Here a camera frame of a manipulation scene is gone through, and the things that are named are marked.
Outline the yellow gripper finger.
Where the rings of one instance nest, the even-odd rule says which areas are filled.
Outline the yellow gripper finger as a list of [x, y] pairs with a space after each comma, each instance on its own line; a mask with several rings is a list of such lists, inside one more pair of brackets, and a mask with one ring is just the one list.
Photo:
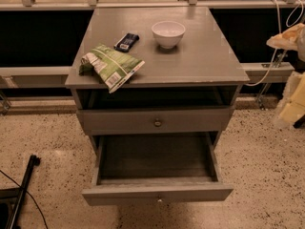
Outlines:
[[305, 115], [305, 73], [292, 72], [283, 95], [280, 118], [293, 124]]
[[270, 37], [266, 44], [274, 49], [283, 49], [287, 51], [297, 50], [297, 39], [305, 25], [298, 23], [282, 33]]

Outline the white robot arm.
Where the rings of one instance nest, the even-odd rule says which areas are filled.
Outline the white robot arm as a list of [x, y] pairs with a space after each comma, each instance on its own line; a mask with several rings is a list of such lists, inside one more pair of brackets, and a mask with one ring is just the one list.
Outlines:
[[297, 70], [286, 84], [277, 120], [299, 128], [304, 123], [305, 115], [305, 25], [296, 24], [270, 37], [266, 44], [274, 49], [297, 52]]

